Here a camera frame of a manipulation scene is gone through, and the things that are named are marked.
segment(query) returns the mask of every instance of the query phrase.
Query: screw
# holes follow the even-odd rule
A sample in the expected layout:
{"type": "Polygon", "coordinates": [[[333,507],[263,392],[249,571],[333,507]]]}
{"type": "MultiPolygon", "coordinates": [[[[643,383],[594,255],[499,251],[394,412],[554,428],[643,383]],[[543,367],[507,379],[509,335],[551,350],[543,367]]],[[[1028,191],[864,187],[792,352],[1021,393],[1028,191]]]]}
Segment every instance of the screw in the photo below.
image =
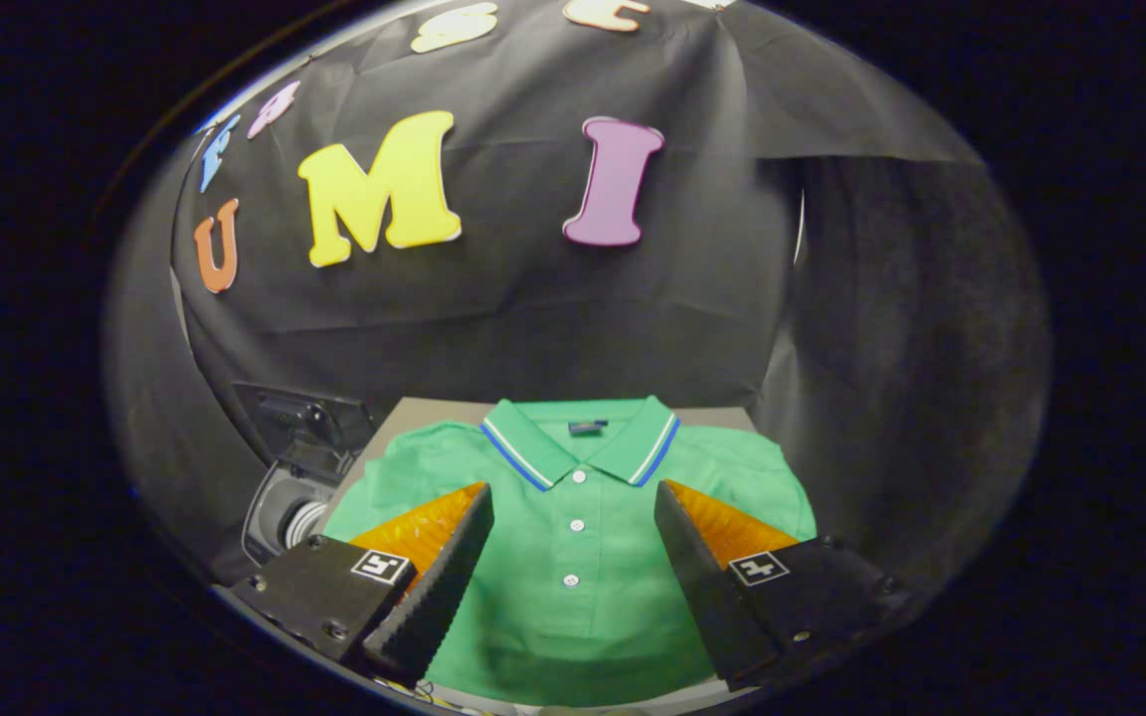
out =
{"type": "Polygon", "coordinates": [[[343,640],[347,638],[347,627],[340,624],[340,622],[324,622],[322,628],[327,631],[328,637],[335,640],[343,640]]]}

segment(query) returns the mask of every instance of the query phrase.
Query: yellow letter m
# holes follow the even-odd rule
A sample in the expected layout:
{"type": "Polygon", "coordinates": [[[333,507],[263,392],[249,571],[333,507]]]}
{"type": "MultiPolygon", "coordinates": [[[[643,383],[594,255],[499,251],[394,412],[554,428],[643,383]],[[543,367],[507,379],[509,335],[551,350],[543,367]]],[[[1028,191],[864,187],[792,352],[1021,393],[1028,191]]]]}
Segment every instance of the yellow letter m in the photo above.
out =
{"type": "Polygon", "coordinates": [[[313,250],[308,261],[328,267],[351,257],[351,244],[338,236],[338,219],[356,244],[370,252],[378,244],[383,208],[392,200],[387,242],[397,249],[440,244],[463,233],[463,221],[449,212],[441,181],[441,137],[454,126],[449,112],[423,112],[392,125],[378,145],[369,173],[343,144],[313,151],[299,164],[308,181],[313,212],[313,250]]]}

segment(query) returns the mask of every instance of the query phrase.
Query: orange letter u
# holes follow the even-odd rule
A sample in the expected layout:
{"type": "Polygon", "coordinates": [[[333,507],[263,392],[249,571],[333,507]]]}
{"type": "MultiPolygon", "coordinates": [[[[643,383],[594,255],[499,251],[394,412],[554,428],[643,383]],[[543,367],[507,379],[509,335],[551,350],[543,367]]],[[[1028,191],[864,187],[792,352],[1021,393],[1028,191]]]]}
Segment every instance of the orange letter u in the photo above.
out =
{"type": "Polygon", "coordinates": [[[193,241],[197,245],[197,268],[201,268],[201,282],[206,284],[211,293],[228,290],[237,277],[237,230],[233,227],[233,215],[237,212],[237,200],[228,199],[219,207],[219,235],[223,241],[223,265],[215,265],[215,255],[210,247],[210,230],[215,226],[215,219],[206,218],[197,223],[193,231],[193,241]]]}

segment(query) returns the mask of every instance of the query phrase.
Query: green polo shirt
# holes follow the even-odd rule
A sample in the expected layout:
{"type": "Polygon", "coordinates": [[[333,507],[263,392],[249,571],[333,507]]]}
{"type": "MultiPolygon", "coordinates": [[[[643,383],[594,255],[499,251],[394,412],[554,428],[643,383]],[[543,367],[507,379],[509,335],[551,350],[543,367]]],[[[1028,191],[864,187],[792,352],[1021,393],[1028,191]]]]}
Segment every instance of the green polo shirt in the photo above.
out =
{"type": "Polygon", "coordinates": [[[494,527],[426,679],[527,705],[628,703],[714,676],[653,522],[669,479],[799,540],[808,495],[776,443],[681,426],[659,400],[497,403],[480,426],[397,436],[324,526],[351,540],[452,490],[490,486],[494,527]],[[570,423],[606,420],[570,434],[570,423]]]}

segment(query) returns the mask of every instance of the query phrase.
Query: foam letter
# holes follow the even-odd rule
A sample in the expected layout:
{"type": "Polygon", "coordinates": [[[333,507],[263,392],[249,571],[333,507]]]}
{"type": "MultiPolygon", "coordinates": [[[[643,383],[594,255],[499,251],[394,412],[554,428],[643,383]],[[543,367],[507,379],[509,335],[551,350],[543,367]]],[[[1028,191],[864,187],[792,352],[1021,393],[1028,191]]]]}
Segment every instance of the foam letter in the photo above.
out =
{"type": "Polygon", "coordinates": [[[627,245],[639,241],[636,199],[649,155],[665,144],[652,127],[611,117],[591,117],[582,134],[595,142],[591,173],[582,195],[582,210],[564,222],[564,236],[579,244],[627,245]]]}
{"type": "Polygon", "coordinates": [[[388,198],[388,244],[406,249],[457,238],[463,219],[449,212],[441,182],[441,137],[452,126],[454,115],[440,110],[401,119],[378,145],[368,175],[343,144],[308,155],[299,164],[299,175],[308,181],[313,213],[308,261],[321,268],[351,257],[350,242],[338,236],[336,217],[360,247],[372,251],[388,198]]]}
{"type": "Polygon", "coordinates": [[[418,37],[411,41],[410,49],[423,54],[460,41],[474,40],[497,26],[497,18],[489,13],[497,13],[497,5],[476,3],[441,13],[418,27],[418,37]]]}
{"type": "Polygon", "coordinates": [[[634,0],[570,0],[564,5],[564,17],[583,26],[611,29],[614,32],[634,32],[639,29],[635,19],[619,18],[618,10],[627,8],[636,13],[647,13],[649,5],[634,0]]]}
{"type": "Polygon", "coordinates": [[[197,245],[197,268],[201,268],[201,282],[206,284],[210,293],[219,293],[220,290],[228,290],[233,281],[237,277],[237,230],[233,227],[235,213],[237,212],[237,200],[228,199],[228,203],[219,207],[219,235],[223,241],[223,265],[215,265],[215,255],[210,249],[210,230],[215,226],[215,219],[206,217],[205,221],[197,223],[193,231],[193,241],[197,245]]]}
{"type": "Polygon", "coordinates": [[[215,178],[215,172],[219,171],[219,164],[222,159],[219,158],[220,151],[228,148],[228,132],[231,132],[233,125],[236,125],[237,120],[241,119],[241,115],[235,115],[231,119],[228,119],[228,124],[223,126],[222,132],[219,132],[219,136],[214,137],[214,141],[210,142],[210,147],[206,148],[203,155],[201,155],[201,190],[205,191],[206,187],[210,186],[210,180],[215,178]]]}
{"type": "Polygon", "coordinates": [[[295,91],[298,88],[299,82],[291,81],[290,85],[282,87],[281,92],[274,94],[272,100],[265,102],[262,108],[259,109],[259,116],[254,118],[254,124],[251,125],[250,132],[245,133],[245,139],[254,140],[254,135],[264,132],[264,127],[273,124],[278,117],[285,113],[285,110],[290,109],[290,102],[295,102],[295,91]]]}

